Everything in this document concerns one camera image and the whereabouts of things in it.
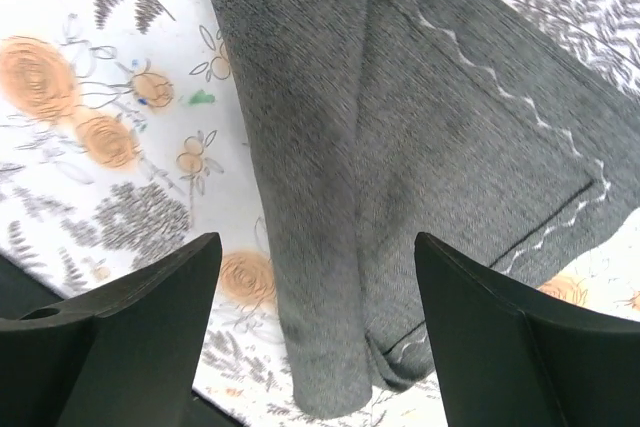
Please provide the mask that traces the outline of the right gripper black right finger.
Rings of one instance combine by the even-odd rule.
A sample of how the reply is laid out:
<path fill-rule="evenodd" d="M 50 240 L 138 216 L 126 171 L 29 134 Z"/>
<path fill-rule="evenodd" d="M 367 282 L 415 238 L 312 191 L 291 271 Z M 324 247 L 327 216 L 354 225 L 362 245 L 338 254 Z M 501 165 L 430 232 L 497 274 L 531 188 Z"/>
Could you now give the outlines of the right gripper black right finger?
<path fill-rule="evenodd" d="M 571 305 L 415 241 L 428 340 L 451 427 L 636 426 L 639 325 Z"/>

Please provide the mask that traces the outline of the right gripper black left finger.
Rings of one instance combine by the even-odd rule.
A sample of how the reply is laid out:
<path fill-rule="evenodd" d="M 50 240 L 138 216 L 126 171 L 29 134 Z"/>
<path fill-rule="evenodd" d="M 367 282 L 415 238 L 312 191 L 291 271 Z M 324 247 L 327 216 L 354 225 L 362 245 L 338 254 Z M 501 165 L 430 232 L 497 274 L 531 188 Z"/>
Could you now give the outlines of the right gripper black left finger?
<path fill-rule="evenodd" d="M 1 321 L 4 426 L 178 426 L 222 257 L 206 233 L 82 295 Z"/>

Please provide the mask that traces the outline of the grey cloth napkin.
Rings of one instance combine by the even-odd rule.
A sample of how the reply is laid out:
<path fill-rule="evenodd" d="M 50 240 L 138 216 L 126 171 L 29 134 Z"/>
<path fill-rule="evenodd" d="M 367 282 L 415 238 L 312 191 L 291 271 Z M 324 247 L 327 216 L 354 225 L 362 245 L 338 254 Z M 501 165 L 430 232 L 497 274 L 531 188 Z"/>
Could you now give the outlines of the grey cloth napkin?
<path fill-rule="evenodd" d="M 307 415 L 433 371 L 419 232 L 536 285 L 639 204 L 638 106 L 500 0 L 211 3 Z"/>

